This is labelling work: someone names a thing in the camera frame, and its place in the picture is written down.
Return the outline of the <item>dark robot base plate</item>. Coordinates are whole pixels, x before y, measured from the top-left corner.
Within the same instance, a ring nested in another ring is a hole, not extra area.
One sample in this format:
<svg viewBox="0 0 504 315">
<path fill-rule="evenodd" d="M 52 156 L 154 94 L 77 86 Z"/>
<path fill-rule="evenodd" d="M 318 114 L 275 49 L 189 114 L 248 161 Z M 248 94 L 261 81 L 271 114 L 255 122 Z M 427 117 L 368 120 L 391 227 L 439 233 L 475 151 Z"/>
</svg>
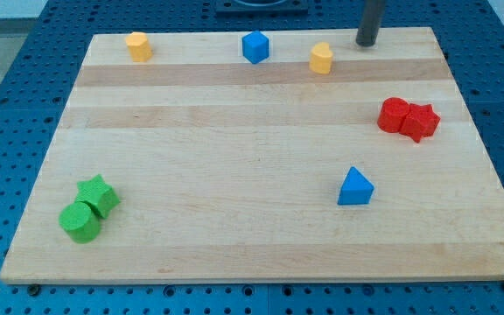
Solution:
<svg viewBox="0 0 504 315">
<path fill-rule="evenodd" d="M 307 0 L 214 0 L 216 17 L 239 14 L 305 14 L 309 10 Z"/>
</svg>

